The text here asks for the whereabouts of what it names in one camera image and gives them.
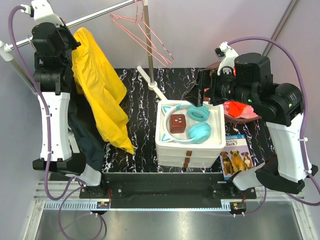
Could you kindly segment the yellow shorts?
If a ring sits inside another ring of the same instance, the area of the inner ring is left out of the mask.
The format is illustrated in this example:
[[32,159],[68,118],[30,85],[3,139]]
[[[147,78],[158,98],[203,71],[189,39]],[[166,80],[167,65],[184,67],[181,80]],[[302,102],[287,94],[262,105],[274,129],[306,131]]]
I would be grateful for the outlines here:
[[81,27],[73,36],[80,43],[72,51],[72,71],[77,92],[84,94],[87,99],[102,139],[134,154],[127,130],[129,117],[120,106],[127,88],[88,29]]

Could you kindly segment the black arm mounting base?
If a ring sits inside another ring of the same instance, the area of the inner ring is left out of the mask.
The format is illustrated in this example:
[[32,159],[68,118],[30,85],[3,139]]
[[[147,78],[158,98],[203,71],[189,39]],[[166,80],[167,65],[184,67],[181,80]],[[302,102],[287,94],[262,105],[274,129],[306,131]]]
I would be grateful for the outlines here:
[[256,199],[256,190],[231,190],[222,173],[104,173],[100,186],[73,194],[105,211],[229,210],[229,200]]

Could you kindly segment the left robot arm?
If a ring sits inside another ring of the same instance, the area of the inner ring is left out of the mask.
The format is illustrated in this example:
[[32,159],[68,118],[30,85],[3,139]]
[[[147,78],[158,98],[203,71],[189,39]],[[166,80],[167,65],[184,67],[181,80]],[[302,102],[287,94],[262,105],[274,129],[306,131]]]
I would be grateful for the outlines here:
[[102,174],[87,164],[85,154],[72,149],[69,141],[68,108],[74,73],[72,51],[81,44],[66,25],[43,22],[32,31],[35,47],[33,74],[41,93],[38,101],[42,117],[40,157],[32,162],[34,170],[76,177],[90,187],[97,198],[108,193]]

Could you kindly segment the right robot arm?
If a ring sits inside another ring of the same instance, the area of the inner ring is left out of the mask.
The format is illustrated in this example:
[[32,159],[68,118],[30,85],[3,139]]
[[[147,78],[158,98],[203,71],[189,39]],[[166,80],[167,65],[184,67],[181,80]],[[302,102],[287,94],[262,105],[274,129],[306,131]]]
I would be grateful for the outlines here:
[[305,187],[304,180],[317,173],[318,167],[301,149],[307,113],[302,93],[293,84],[273,82],[268,57],[251,52],[235,57],[233,66],[201,69],[185,99],[199,107],[204,97],[214,106],[227,101],[251,106],[265,121],[274,146],[275,156],[252,169],[238,170],[228,180],[230,197],[239,198],[259,186],[297,195]]

